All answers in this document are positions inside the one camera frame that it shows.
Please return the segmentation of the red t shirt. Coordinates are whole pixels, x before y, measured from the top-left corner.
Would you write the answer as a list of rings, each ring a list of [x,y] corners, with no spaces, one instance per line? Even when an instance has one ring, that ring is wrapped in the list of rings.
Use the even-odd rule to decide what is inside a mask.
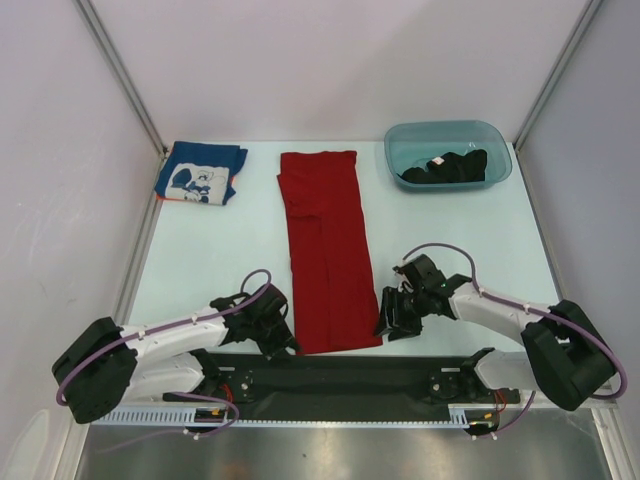
[[[294,328],[305,354],[382,343],[356,160],[354,151],[281,156]]]

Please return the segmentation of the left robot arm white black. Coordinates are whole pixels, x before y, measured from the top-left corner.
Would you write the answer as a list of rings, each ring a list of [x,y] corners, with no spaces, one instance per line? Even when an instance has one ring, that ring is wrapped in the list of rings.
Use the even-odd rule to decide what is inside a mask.
[[[217,393],[228,400],[213,349],[252,341],[267,360],[285,359],[301,349],[287,313],[285,295],[265,284],[214,299],[185,319],[119,326],[100,318],[54,362],[56,401],[88,424],[132,400],[209,401]]]

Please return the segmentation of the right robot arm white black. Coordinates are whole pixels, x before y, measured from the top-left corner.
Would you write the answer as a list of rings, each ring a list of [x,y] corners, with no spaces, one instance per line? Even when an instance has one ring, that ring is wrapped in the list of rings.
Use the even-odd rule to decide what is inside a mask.
[[[461,376],[462,391],[473,401],[502,388],[530,390],[574,411],[617,372],[606,343],[571,301],[546,307],[500,297],[472,277],[446,277],[424,254],[394,272],[400,281],[383,290],[375,336],[417,337],[425,317],[439,316],[480,325],[521,345],[519,352],[488,348],[474,357]]]

